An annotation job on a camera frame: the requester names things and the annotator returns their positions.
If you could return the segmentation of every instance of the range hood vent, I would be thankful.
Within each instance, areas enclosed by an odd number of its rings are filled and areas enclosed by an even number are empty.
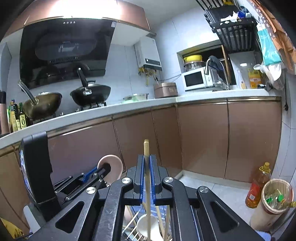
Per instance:
[[[105,75],[115,24],[107,19],[58,18],[28,25],[20,46],[20,78],[31,89]]]

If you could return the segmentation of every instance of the white water heater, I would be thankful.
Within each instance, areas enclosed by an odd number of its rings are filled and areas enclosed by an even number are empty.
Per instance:
[[[135,43],[139,68],[162,70],[155,39],[142,37]]]

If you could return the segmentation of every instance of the chrome faucet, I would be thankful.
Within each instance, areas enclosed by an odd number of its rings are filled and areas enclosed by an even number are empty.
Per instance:
[[[205,65],[205,71],[204,71],[204,73],[205,73],[206,75],[209,75],[209,68],[210,68],[210,66],[209,66],[209,61],[210,61],[210,60],[211,60],[211,59],[209,58],[209,59],[207,60],[207,62],[206,62],[206,65]],[[226,74],[226,71],[225,71],[224,65],[222,64],[222,62],[221,62],[220,60],[219,60],[219,62],[220,62],[221,65],[222,65],[223,73],[224,73],[224,77],[225,77],[225,80],[226,80],[226,83],[227,83],[227,84],[225,84],[224,81],[219,80],[219,81],[217,81],[217,82],[214,82],[214,81],[213,81],[213,85],[214,85],[215,87],[222,88],[223,90],[230,90],[230,84],[229,84],[229,81],[228,81],[228,77],[227,77],[227,74]]]

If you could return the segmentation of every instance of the yellow bowl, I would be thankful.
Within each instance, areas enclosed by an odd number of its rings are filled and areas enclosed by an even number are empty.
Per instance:
[[[184,58],[185,63],[191,62],[191,61],[202,61],[202,56],[199,54],[190,55]]]

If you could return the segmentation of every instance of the teal plastic bag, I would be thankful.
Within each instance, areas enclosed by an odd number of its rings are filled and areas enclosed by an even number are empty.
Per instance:
[[[264,24],[257,24],[258,36],[261,45],[264,65],[277,64],[281,62],[281,57],[274,46],[271,37]]]

